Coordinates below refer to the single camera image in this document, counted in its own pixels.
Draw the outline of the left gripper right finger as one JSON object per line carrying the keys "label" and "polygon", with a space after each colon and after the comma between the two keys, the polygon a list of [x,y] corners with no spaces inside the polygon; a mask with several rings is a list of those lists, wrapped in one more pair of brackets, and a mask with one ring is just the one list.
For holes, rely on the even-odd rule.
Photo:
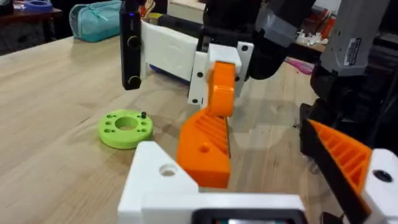
{"label": "left gripper right finger", "polygon": [[320,223],[397,223],[397,156],[312,119],[300,125],[301,153],[318,166],[343,213]]}

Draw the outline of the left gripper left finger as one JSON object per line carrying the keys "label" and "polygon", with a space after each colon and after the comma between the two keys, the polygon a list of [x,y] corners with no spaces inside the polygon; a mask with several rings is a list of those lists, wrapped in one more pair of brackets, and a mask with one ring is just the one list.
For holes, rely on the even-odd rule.
{"label": "left gripper left finger", "polygon": [[119,201],[118,223],[146,223],[142,206],[145,196],[197,194],[198,184],[156,142],[137,145]]}

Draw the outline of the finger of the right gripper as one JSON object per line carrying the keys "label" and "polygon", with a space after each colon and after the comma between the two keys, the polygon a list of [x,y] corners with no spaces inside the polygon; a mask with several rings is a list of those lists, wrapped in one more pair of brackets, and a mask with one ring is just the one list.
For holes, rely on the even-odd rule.
{"label": "finger of the right gripper", "polygon": [[188,103],[199,106],[200,109],[208,106],[208,82],[214,70],[214,64],[219,58],[219,54],[214,50],[208,53],[195,52],[188,92]]}
{"label": "finger of the right gripper", "polygon": [[231,63],[235,66],[234,104],[240,97],[253,50],[254,45],[252,43],[238,42],[236,47],[223,46],[223,50],[221,51],[221,61]]}

